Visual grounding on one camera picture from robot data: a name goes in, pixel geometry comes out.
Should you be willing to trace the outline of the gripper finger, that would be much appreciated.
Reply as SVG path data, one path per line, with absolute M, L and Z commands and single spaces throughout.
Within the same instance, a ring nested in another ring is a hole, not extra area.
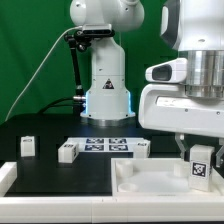
M 224 155 L 224 138 L 219 139 L 220 149 L 216 153 L 216 167 L 220 168 L 222 166 L 222 156 Z
M 180 157 L 182 159 L 185 158 L 185 154 L 188 151 L 189 147 L 185 141 L 185 135 L 183 133 L 176 133 L 175 134 L 175 141 L 180 149 Z

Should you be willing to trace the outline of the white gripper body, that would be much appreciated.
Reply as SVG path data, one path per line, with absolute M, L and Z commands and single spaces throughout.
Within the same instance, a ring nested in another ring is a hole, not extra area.
M 138 121 L 145 129 L 224 138 L 224 100 L 188 97 L 185 58 L 146 69 Z

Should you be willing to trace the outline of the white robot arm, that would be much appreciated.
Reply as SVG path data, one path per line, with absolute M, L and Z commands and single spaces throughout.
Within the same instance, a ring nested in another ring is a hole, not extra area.
M 141 0 L 72 0 L 92 49 L 82 118 L 224 138 L 224 0 L 166 0 L 155 16 L 149 32 Z

